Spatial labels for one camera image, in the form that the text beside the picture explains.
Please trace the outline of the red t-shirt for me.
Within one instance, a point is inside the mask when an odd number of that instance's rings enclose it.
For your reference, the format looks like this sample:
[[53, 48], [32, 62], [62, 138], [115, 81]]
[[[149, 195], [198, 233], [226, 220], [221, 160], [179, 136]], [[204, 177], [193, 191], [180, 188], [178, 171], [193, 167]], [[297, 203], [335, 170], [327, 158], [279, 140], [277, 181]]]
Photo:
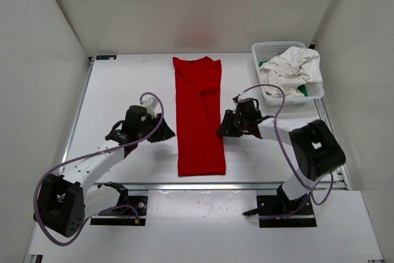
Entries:
[[214, 176], [226, 173], [221, 124], [220, 60], [172, 58], [175, 70], [175, 107], [178, 176]]

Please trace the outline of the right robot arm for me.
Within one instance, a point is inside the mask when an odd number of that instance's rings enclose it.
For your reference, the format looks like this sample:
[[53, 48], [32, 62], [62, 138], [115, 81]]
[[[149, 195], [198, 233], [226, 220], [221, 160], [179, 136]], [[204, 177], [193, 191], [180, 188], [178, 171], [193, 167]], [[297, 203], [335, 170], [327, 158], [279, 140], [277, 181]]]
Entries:
[[313, 195], [318, 182], [346, 161], [338, 141], [320, 119], [300, 123], [263, 116], [256, 99], [236, 102], [226, 110], [217, 134], [224, 137], [254, 136], [275, 140], [291, 167], [293, 175], [276, 190], [273, 209], [284, 216], [300, 209]]

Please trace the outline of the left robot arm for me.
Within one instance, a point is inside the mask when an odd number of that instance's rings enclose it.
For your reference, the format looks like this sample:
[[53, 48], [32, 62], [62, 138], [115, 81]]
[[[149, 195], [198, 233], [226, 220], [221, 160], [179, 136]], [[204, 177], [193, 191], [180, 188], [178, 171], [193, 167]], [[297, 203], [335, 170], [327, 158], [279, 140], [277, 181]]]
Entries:
[[35, 221], [69, 238], [86, 219], [102, 212], [127, 214], [128, 190], [116, 182], [98, 184], [114, 165], [122, 162], [144, 140], [151, 143], [175, 136], [160, 113], [152, 107], [129, 107], [124, 120], [118, 121], [105, 136], [95, 156], [78, 160], [63, 174], [45, 176], [39, 191]]

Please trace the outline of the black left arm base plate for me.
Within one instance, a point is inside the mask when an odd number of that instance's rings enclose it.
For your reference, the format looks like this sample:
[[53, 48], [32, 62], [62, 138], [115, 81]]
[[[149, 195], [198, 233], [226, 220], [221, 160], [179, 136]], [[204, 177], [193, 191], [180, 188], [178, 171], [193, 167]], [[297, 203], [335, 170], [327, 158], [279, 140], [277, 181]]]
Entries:
[[139, 219], [136, 218], [134, 210], [130, 208], [105, 210], [91, 217], [90, 225], [145, 226], [148, 209], [148, 192], [129, 191], [128, 204], [137, 211]]

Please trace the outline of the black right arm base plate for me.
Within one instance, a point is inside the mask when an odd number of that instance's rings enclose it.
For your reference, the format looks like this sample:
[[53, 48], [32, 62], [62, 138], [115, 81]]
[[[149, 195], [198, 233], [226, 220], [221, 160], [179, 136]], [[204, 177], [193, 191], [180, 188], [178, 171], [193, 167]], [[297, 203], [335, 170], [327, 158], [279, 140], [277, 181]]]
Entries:
[[303, 196], [286, 204], [278, 195], [258, 195], [257, 207], [243, 212], [243, 216], [258, 216], [262, 228], [309, 228], [317, 227], [310, 198]]

